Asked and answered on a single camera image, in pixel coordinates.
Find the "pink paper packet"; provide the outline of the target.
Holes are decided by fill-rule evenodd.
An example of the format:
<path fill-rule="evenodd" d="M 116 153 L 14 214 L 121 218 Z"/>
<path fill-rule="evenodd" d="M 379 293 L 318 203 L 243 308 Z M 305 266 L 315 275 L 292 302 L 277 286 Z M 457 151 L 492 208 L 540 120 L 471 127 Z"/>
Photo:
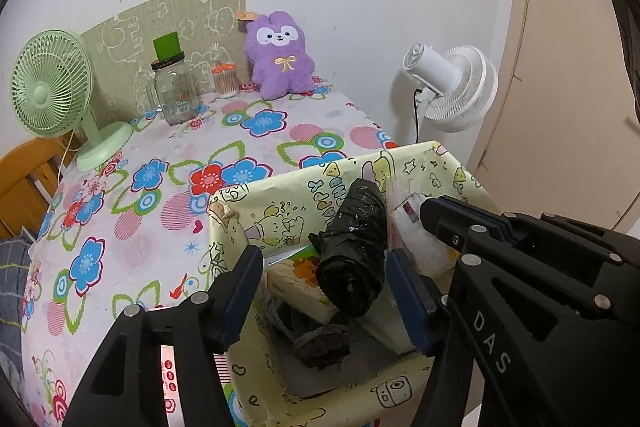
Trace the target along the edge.
<path fill-rule="evenodd" d="M 177 374 L 174 348 L 160 347 L 160 369 L 162 370 L 165 411 L 168 415 L 175 413 L 179 403 Z"/>

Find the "white tissue pack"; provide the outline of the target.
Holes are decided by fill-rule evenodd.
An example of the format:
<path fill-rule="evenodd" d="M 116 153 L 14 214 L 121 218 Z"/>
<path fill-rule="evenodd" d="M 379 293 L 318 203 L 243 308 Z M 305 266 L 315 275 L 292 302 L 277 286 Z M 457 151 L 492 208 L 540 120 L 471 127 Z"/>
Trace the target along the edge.
<path fill-rule="evenodd" d="M 427 232 L 420 219 L 424 194 L 412 193 L 390 213 L 394 239 L 422 275 L 437 279 L 454 266 L 458 255 L 433 233 Z"/>

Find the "yellow cartoon storage box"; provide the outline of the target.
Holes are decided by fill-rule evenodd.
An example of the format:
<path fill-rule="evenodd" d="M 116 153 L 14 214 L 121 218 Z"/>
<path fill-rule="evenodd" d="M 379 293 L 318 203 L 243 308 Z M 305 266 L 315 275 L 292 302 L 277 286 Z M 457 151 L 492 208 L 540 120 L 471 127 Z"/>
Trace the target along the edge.
<path fill-rule="evenodd" d="M 291 297 L 312 319 L 333 307 L 312 280 L 303 250 L 308 236 L 337 214 L 349 185 L 373 182 L 383 198 L 411 193 L 447 195 L 489 211 L 498 207 L 468 170 L 439 143 L 424 142 L 355 158 L 330 154 L 310 166 L 212 196 L 209 239 L 216 259 L 233 267 L 248 245 L 262 251 L 267 268 L 237 343 L 227 353 L 231 381 L 251 426 L 361 426 L 423 390 L 431 363 L 408 345 L 396 306 L 376 306 L 364 323 L 373 332 L 334 369 L 304 369 L 276 348 L 264 313 L 267 296 Z"/>

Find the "black plastic bag roll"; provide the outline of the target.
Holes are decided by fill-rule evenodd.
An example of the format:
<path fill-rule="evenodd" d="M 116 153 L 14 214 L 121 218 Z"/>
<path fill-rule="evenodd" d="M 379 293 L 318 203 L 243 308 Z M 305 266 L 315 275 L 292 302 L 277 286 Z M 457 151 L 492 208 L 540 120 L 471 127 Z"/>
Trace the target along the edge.
<path fill-rule="evenodd" d="M 378 186 L 352 182 L 331 223 L 309 242 L 320 256 L 316 280 L 323 294 L 344 317 L 362 317 L 385 282 L 387 216 Z"/>

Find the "dark grey socks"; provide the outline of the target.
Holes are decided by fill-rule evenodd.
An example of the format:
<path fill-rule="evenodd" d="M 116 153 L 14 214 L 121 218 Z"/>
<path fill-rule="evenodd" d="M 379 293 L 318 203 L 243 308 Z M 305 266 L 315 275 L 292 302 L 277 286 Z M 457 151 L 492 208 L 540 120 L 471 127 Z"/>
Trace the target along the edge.
<path fill-rule="evenodd" d="M 319 323 L 276 297 L 268 299 L 264 317 L 272 335 L 308 369 L 340 364 L 350 353 L 347 325 Z"/>

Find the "white floor fan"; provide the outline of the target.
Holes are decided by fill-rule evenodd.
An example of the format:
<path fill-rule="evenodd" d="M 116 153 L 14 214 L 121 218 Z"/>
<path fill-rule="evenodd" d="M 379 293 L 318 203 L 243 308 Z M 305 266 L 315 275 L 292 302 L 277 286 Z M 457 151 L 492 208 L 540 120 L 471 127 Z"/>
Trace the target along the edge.
<path fill-rule="evenodd" d="M 404 72 L 419 83 L 414 95 L 416 122 L 457 133 L 481 121 L 498 91 L 498 72 L 475 46 L 438 53 L 417 42 L 402 61 Z"/>

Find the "beige door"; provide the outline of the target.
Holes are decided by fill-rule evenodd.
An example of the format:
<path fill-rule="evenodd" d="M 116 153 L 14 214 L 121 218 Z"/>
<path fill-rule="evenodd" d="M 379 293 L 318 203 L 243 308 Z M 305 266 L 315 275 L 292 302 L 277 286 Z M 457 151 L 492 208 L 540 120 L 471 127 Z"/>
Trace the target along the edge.
<path fill-rule="evenodd" d="M 512 0 L 470 165 L 506 211 L 639 226 L 639 127 L 612 0 Z"/>

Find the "floral tablecloth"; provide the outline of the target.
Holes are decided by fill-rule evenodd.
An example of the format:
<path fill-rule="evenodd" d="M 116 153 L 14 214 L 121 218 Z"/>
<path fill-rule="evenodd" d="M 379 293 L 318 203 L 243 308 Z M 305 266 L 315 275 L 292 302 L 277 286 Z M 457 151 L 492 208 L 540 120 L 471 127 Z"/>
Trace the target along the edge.
<path fill-rule="evenodd" d="M 117 315 L 180 303 L 227 268 L 209 245 L 207 204 L 222 188 L 394 146 L 329 83 L 266 101 L 254 83 L 206 94 L 195 118 L 134 118 L 131 138 L 90 171 L 70 168 L 43 217 L 22 303 L 26 409 L 62 424 Z"/>

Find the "grey plaid pillow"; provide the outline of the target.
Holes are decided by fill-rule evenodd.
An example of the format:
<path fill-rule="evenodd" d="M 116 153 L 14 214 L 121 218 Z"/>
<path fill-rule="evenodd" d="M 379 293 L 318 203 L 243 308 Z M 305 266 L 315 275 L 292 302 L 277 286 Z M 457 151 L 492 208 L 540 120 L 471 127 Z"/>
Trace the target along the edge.
<path fill-rule="evenodd" d="M 26 235 L 1 241 L 1 369 L 18 395 L 24 395 L 23 298 L 30 265 L 30 246 L 32 241 Z"/>

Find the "purple bunny plush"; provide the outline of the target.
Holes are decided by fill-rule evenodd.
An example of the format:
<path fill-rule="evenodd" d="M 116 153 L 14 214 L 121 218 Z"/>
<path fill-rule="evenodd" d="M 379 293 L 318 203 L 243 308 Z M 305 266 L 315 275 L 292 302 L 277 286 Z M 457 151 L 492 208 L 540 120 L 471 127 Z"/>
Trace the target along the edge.
<path fill-rule="evenodd" d="M 249 22 L 244 52 L 252 64 L 252 81 L 265 100 L 314 89 L 314 60 L 306 52 L 303 29 L 288 12 L 259 15 Z"/>

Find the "wooden chair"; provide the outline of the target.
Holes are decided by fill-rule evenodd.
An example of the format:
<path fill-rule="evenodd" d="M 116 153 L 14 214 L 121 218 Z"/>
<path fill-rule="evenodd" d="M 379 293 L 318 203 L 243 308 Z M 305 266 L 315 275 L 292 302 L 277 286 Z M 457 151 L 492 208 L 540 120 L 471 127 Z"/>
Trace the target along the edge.
<path fill-rule="evenodd" d="M 1 158 L 1 238 L 37 232 L 58 189 L 58 168 L 68 167 L 78 139 L 35 138 Z"/>

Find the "toothpick holder orange lid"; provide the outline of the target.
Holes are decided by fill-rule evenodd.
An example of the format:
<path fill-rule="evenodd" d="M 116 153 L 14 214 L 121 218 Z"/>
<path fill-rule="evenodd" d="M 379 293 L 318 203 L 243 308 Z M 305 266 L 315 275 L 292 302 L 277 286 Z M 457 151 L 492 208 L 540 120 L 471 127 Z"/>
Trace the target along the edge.
<path fill-rule="evenodd" d="M 219 98 L 232 98 L 240 91 L 238 69 L 234 63 L 217 62 L 212 68 L 212 79 Z"/>

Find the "green desk fan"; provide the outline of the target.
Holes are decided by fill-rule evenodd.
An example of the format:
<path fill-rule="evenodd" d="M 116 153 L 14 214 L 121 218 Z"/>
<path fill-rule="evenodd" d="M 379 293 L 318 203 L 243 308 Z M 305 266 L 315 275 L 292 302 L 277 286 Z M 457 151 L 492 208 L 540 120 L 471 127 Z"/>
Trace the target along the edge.
<path fill-rule="evenodd" d="M 48 29 L 30 38 L 14 63 L 11 102 L 17 120 L 42 139 L 80 130 L 85 144 L 77 168 L 88 172 L 105 164 L 131 138 L 123 121 L 101 128 L 92 115 L 94 68 L 82 39 L 71 31 Z"/>

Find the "glass mason jar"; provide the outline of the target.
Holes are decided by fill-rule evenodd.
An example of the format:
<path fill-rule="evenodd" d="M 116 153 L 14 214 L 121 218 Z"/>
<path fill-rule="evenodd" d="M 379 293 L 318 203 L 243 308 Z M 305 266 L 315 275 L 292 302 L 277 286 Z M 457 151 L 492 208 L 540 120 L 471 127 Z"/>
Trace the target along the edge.
<path fill-rule="evenodd" d="M 180 52 L 166 60 L 152 63 L 153 91 L 162 106 L 169 126 L 183 124 L 198 116 L 200 99 L 195 89 L 194 76 Z"/>

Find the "green patterned board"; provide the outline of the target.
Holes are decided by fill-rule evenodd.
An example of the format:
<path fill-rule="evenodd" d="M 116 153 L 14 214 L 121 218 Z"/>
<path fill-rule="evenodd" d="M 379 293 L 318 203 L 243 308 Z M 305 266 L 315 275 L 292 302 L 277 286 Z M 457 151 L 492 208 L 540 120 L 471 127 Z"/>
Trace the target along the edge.
<path fill-rule="evenodd" d="M 150 0 L 111 16 L 81 35 L 91 56 L 91 98 L 96 124 L 128 121 L 153 106 L 148 87 L 157 61 L 176 55 L 192 70 L 196 92 L 213 93 L 212 70 L 233 64 L 239 80 L 248 79 L 243 51 L 245 32 L 236 13 L 246 0 Z"/>

